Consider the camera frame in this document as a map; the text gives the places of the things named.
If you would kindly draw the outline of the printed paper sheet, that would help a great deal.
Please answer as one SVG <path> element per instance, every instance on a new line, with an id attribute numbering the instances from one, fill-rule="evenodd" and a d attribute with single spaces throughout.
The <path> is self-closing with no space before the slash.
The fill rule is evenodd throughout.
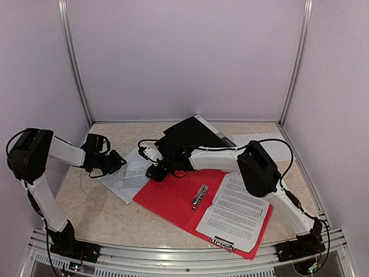
<path id="1" fill-rule="evenodd" d="M 128 162 L 118 173 L 117 189 L 141 189 L 148 181 L 146 171 L 150 163 L 145 160 Z"/>
<path id="2" fill-rule="evenodd" d="M 196 232 L 233 242 L 236 250 L 257 250 L 273 207 L 264 199 L 247 192 L 242 177 L 228 173 L 210 207 L 196 227 Z"/>

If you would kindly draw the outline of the red clip file folder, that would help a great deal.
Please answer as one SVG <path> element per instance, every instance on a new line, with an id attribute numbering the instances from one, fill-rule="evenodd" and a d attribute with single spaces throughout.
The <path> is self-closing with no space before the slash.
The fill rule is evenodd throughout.
<path id="1" fill-rule="evenodd" d="M 168 176 L 162 182 L 149 181 L 136 194 L 134 201 L 180 229 L 210 243 L 206 236 L 195 229 L 212 204 L 226 174 L 228 173 L 220 170 L 202 170 L 190 172 L 182 179 Z M 203 184 L 207 185 L 209 190 L 197 209 L 192 211 L 192 199 Z M 245 253 L 236 250 L 231 253 L 254 260 L 257 251 L 258 249 Z"/>

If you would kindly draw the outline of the metal folder clip bottom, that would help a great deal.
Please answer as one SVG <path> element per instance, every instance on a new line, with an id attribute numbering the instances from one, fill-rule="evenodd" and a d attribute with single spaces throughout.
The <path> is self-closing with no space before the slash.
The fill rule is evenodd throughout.
<path id="1" fill-rule="evenodd" d="M 236 248 L 233 242 L 227 241 L 226 239 L 214 236 L 213 238 L 209 238 L 209 242 L 213 245 L 226 249 L 230 252 L 235 252 Z"/>

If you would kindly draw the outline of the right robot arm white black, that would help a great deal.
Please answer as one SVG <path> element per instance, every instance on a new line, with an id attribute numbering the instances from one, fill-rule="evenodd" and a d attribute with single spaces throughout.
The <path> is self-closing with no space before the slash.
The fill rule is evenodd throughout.
<path id="1" fill-rule="evenodd" d="M 254 197 L 262 198 L 284 213 L 296 233 L 296 240 L 287 242 L 300 256 L 313 250 L 325 251 L 321 232 L 327 228 L 319 218 L 310 215 L 300 200 L 283 184 L 284 174 L 262 146 L 263 141 L 251 140 L 241 147 L 209 147 L 180 145 L 172 150 L 155 147 L 140 141 L 139 154 L 152 162 L 147 177 L 161 182 L 176 171 L 221 170 L 238 173 Z"/>

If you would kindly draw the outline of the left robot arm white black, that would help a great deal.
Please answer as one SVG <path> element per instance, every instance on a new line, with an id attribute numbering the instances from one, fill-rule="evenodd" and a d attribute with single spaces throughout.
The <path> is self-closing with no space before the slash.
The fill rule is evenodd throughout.
<path id="1" fill-rule="evenodd" d="M 74 237 L 74 227 L 56 204 L 46 177 L 46 165 L 54 158 L 69 166 L 84 169 L 94 179 L 94 170 L 101 176 L 111 175 L 127 162 L 111 149 L 108 138 L 88 134 L 82 146 L 76 147 L 56 136 L 52 130 L 26 128 L 6 144 L 7 165 L 15 178 L 24 183 L 28 198 L 53 241 L 66 255 L 76 256 L 81 248 Z"/>

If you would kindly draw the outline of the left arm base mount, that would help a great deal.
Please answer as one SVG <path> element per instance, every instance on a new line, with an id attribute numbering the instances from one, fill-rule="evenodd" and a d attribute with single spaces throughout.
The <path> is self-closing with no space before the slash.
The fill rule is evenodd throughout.
<path id="1" fill-rule="evenodd" d="M 97 263 L 101 245 L 68 238 L 51 237 L 51 239 L 50 251 L 52 253 L 82 262 Z"/>

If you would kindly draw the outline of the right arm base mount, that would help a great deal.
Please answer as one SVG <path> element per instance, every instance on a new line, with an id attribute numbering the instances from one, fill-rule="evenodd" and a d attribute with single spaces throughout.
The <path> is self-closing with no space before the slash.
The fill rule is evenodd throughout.
<path id="1" fill-rule="evenodd" d="M 326 250 L 322 240 L 301 238 L 279 243 L 275 248 L 279 262 L 302 259 Z"/>

